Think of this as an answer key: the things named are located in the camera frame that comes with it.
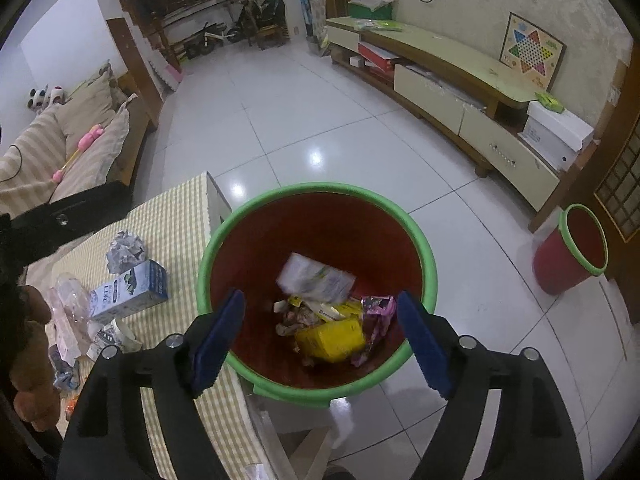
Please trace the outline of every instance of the crumpled tissue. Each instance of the crumpled tissue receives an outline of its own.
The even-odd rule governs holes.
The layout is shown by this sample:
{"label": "crumpled tissue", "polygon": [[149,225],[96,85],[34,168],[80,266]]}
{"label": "crumpled tissue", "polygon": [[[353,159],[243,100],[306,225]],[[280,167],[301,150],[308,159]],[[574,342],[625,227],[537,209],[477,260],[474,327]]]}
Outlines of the crumpled tissue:
{"label": "crumpled tissue", "polygon": [[146,260],[146,249],[139,236],[128,230],[120,231],[107,251],[107,270],[122,274]]}

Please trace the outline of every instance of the pink toy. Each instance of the pink toy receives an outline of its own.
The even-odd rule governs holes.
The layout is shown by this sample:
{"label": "pink toy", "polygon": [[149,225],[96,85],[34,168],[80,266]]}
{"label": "pink toy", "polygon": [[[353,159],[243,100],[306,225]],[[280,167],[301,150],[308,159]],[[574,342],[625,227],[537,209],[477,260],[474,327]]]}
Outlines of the pink toy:
{"label": "pink toy", "polygon": [[65,163],[64,166],[60,170],[57,170],[56,173],[53,174],[53,181],[56,184],[60,184],[62,182],[65,173],[72,166],[72,164],[78,159],[78,157],[88,150],[91,145],[94,143],[94,140],[100,137],[104,133],[104,128],[100,126],[100,124],[96,124],[92,126],[92,128],[82,136],[82,139],[78,142],[78,149],[76,152],[69,157],[69,160]]}

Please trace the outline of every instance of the wooden door lattice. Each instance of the wooden door lattice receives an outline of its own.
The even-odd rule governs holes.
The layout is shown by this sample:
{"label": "wooden door lattice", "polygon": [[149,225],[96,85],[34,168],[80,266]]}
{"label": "wooden door lattice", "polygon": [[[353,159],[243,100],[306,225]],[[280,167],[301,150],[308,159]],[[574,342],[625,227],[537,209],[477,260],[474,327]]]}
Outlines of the wooden door lattice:
{"label": "wooden door lattice", "polygon": [[640,123],[596,191],[625,243],[640,228]]}

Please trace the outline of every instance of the drawer handle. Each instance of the drawer handle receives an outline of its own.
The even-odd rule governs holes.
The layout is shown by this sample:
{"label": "drawer handle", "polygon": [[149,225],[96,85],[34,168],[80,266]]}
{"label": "drawer handle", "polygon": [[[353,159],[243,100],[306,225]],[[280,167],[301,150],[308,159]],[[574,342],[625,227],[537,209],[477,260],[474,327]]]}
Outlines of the drawer handle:
{"label": "drawer handle", "polygon": [[506,162],[507,164],[510,164],[512,168],[516,167],[516,161],[510,159],[508,156],[506,156],[503,152],[500,151],[500,148],[498,148],[497,144],[489,144],[489,146],[491,147],[492,150],[494,150],[495,153],[497,153],[498,155],[500,155]]}

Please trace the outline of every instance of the red trash can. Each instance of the red trash can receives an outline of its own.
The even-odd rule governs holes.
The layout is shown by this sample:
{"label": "red trash can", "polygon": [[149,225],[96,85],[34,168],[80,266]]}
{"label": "red trash can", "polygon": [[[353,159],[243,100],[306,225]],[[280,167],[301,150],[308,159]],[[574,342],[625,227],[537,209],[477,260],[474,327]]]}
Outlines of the red trash can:
{"label": "red trash can", "polygon": [[607,268],[609,251],[602,225],[582,204],[571,204],[558,227],[533,256],[533,272],[540,288],[557,296]]}

